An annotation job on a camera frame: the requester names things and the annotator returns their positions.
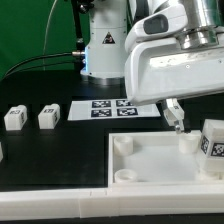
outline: white robot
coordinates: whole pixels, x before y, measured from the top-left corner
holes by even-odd
[[[133,104],[161,102],[168,124],[184,132],[184,111],[177,100],[224,91],[224,2],[93,3],[83,77],[116,84],[125,75],[127,96]],[[127,36],[126,7],[133,21]]]
[[[134,17],[138,1],[130,3]],[[148,6],[149,16],[125,42],[127,96],[135,105],[162,102],[168,124],[181,133],[177,99],[224,91],[224,2],[152,0]]]

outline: black cable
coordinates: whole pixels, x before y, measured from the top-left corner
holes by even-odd
[[[76,49],[83,51],[85,49],[85,44],[82,35],[81,21],[79,17],[79,9],[77,0],[71,0],[73,18],[75,23],[75,33],[76,33]]]
[[[41,67],[43,67],[43,66],[49,67],[49,66],[61,65],[61,64],[73,64],[73,63],[75,63],[75,61],[74,61],[74,60],[72,60],[72,61],[70,60],[70,61],[55,62],[55,63],[51,63],[51,64],[46,64],[46,65],[36,65],[36,66],[31,66],[31,67],[28,67],[28,68],[24,68],[24,69],[20,69],[20,70],[12,71],[11,73],[8,73],[7,75],[5,75],[5,76],[3,77],[3,79],[8,78],[9,76],[11,76],[11,75],[14,74],[14,73],[27,71],[27,70],[34,69],[34,68],[41,68]]]
[[[30,63],[32,61],[38,61],[38,60],[42,60],[42,59],[47,59],[47,58],[58,58],[58,57],[65,57],[65,56],[72,56],[71,52],[65,52],[65,53],[58,53],[58,54],[49,54],[49,55],[42,55],[42,56],[37,56],[37,57],[33,57],[33,58],[29,58],[26,59],[16,65],[14,65],[12,68],[10,68],[5,75],[3,76],[3,79],[8,76],[8,74],[12,73],[13,71],[15,71],[17,68],[19,68],[22,65],[25,65],[27,63]]]

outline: white plastic block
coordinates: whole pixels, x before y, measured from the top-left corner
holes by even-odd
[[[7,131],[21,130],[27,120],[27,108],[23,105],[12,107],[4,117]]]
[[[47,105],[38,115],[40,129],[54,129],[60,119],[60,106]]]
[[[2,152],[2,145],[0,143],[0,162],[2,161],[3,159],[3,152]]]
[[[224,172],[224,121],[205,121],[196,159],[200,170]]]

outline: black marking on cube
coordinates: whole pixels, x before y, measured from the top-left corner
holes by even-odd
[[[111,117],[111,109],[102,109],[102,110],[92,110],[91,117]]]
[[[202,142],[201,142],[201,150],[206,154],[208,151],[208,146],[209,146],[209,140],[203,136]]]
[[[111,101],[109,100],[98,100],[92,102],[92,108],[105,108],[111,107]]]
[[[57,122],[57,120],[58,120],[58,115],[57,115],[57,112],[55,112],[54,113],[54,121]]]
[[[132,103],[128,100],[116,100],[117,107],[133,107]]]
[[[25,122],[24,113],[21,113],[21,121],[22,121],[22,124]]]
[[[138,110],[136,108],[117,109],[117,116],[119,117],[137,116],[137,115],[138,115]]]
[[[10,114],[19,114],[20,113],[20,110],[12,110],[11,112],[10,112]]]
[[[54,112],[54,109],[46,109],[46,110],[44,110],[44,113],[48,113],[48,114],[53,113],[53,112]]]
[[[224,158],[224,143],[214,143],[211,156],[223,157]]]

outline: warning label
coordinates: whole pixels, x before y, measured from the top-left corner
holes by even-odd
[[[110,32],[107,33],[107,35],[103,41],[103,44],[115,44],[114,38],[112,37]]]

